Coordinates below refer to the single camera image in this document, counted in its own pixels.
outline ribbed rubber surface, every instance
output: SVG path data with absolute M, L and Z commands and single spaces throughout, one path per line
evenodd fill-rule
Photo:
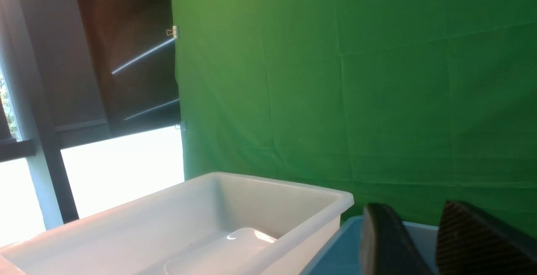
M 362 275 L 432 275 L 395 211 L 367 204 L 360 241 Z
M 471 204 L 446 202 L 438 230 L 441 275 L 537 274 L 537 242 Z

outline bright window pane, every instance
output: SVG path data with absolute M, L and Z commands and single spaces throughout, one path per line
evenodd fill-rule
M 0 162 L 0 247 L 44 231 L 26 159 Z
M 62 156 L 80 218 L 184 181 L 175 127 L 63 149 Z

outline green screen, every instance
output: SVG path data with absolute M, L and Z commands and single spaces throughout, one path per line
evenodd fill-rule
M 320 185 L 537 236 L 537 0 L 173 0 L 187 178 Z

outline white container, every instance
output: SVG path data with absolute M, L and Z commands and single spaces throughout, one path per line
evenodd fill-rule
M 294 275 L 351 205 L 352 195 L 343 191 L 215 172 L 0 255 L 29 275 Z

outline blue container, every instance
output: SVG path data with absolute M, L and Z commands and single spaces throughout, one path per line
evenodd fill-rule
M 438 227 L 403 222 L 410 238 L 431 270 L 438 274 L 435 265 L 435 247 Z M 362 216 L 349 218 L 328 240 L 301 275 L 360 275 L 360 234 Z

